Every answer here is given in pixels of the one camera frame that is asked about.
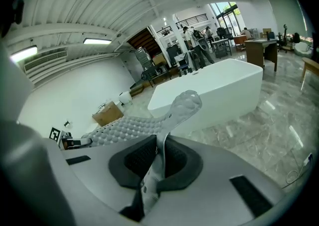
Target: wooden stool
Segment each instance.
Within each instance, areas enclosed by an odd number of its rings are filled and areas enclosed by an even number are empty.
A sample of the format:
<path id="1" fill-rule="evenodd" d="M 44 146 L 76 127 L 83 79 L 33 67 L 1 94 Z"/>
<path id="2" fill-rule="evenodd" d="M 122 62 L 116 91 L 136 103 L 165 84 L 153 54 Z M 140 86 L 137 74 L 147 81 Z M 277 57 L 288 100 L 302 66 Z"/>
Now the wooden stool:
<path id="1" fill-rule="evenodd" d="M 319 76 L 319 63 L 306 57 L 303 57 L 303 61 L 305 62 L 305 65 L 304 65 L 303 75 L 301 77 L 300 82 L 303 82 L 305 80 L 306 70 L 310 70 L 311 72 Z"/>

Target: glass door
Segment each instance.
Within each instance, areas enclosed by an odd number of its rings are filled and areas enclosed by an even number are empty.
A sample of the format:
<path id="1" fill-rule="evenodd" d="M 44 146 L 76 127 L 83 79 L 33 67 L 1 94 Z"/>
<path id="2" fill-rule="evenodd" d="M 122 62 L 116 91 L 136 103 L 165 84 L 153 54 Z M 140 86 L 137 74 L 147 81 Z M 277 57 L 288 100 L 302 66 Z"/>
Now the glass door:
<path id="1" fill-rule="evenodd" d="M 228 15 L 226 14 L 226 15 L 224 15 L 223 17 L 224 17 L 224 20 L 225 20 L 225 22 L 226 22 L 227 27 L 228 27 L 228 28 L 231 28 L 231 33 L 233 34 L 233 36 L 235 36 L 234 27 L 233 27 L 233 25 L 232 25 L 232 23 L 231 23 L 231 21 L 230 21 Z"/>
<path id="2" fill-rule="evenodd" d="M 235 34 L 235 36 L 240 35 L 240 29 L 239 29 L 239 26 L 238 26 L 238 23 L 237 23 L 237 19 L 236 19 L 234 13 L 231 12 L 227 16 L 228 16 L 228 18 L 230 20 L 230 23 L 231 23 L 232 27 L 233 27 L 233 34 Z"/>
<path id="3" fill-rule="evenodd" d="M 218 21 L 219 21 L 219 24 L 220 24 L 221 27 L 223 27 L 223 28 L 225 28 L 225 29 L 227 28 L 223 17 L 219 17 L 219 18 L 218 18 Z"/>

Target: cardboard box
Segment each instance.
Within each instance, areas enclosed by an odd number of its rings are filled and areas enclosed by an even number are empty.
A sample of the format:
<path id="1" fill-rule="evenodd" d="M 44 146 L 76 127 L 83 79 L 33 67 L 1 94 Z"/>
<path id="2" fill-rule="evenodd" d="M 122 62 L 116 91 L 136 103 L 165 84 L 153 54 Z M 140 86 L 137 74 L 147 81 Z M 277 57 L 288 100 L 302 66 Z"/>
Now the cardboard box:
<path id="1" fill-rule="evenodd" d="M 110 122 L 113 122 L 123 117 L 123 113 L 114 104 L 114 102 L 110 102 L 106 104 L 101 111 L 94 114 L 92 117 L 100 126 L 105 126 L 109 124 Z"/>
<path id="2" fill-rule="evenodd" d="M 163 62 L 165 65 L 167 64 L 167 61 L 165 60 L 165 57 L 164 57 L 164 55 L 162 53 L 160 53 L 159 55 L 155 56 L 153 58 L 153 62 L 154 62 L 155 65 L 157 65 L 157 64 L 159 64 L 161 62 Z"/>
<path id="3" fill-rule="evenodd" d="M 270 28 L 263 29 L 263 34 L 266 35 L 266 34 L 267 34 L 267 31 L 268 31 L 268 32 L 271 32 L 271 29 L 270 29 Z"/>

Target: wooden desk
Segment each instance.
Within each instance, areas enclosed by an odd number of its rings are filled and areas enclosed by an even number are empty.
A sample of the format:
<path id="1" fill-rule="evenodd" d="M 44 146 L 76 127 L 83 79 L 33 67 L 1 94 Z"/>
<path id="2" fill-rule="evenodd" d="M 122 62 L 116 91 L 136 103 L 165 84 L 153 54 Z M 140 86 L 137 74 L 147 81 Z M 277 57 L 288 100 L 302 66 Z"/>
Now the wooden desk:
<path id="1" fill-rule="evenodd" d="M 245 41 L 247 62 L 264 67 L 264 59 L 275 64 L 274 71 L 277 71 L 277 40 L 254 39 Z"/>
<path id="2" fill-rule="evenodd" d="M 306 58 L 306 57 L 303 57 L 303 61 L 304 61 L 305 65 L 304 65 L 304 70 L 303 70 L 301 82 L 303 82 L 305 80 L 306 70 L 310 70 L 311 72 L 313 72 L 314 74 L 319 76 L 319 63 L 317 63 L 316 61 L 313 61 L 309 58 Z"/>
<path id="3" fill-rule="evenodd" d="M 235 43 L 237 52 L 241 52 L 242 50 L 245 49 L 244 47 L 238 48 L 237 45 L 243 45 L 246 40 L 247 40 L 246 35 L 240 35 L 240 36 L 234 37 L 234 43 Z"/>

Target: cable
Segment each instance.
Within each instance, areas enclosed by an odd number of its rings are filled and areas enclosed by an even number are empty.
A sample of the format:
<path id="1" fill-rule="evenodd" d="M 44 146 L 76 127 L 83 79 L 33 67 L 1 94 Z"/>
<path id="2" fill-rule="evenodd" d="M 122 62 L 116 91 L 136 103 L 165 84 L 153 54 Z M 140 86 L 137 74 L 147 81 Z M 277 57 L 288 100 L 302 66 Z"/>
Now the cable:
<path id="1" fill-rule="evenodd" d="M 312 160 L 312 157 L 309 158 L 309 161 L 310 161 L 310 163 L 312 164 L 312 161 L 313 161 L 313 160 Z M 290 186 L 291 184 L 293 184 L 295 181 L 297 181 L 299 178 L 301 178 L 301 177 L 307 172 L 307 170 L 308 170 L 309 168 L 308 168 L 304 173 L 301 174 L 301 172 L 303 171 L 304 166 L 305 166 L 305 165 L 303 165 L 303 166 L 301 167 L 301 170 L 300 170 L 299 173 L 298 173 L 296 170 L 292 170 L 292 171 L 290 171 L 290 172 L 287 174 L 287 176 L 286 176 L 286 183 L 287 183 L 287 185 L 284 186 L 282 189 L 284 189 L 284 188 Z M 297 177 L 296 177 L 295 180 L 289 182 L 289 181 L 288 181 L 288 176 L 289 176 L 292 172 L 296 172 L 296 173 L 297 173 Z"/>

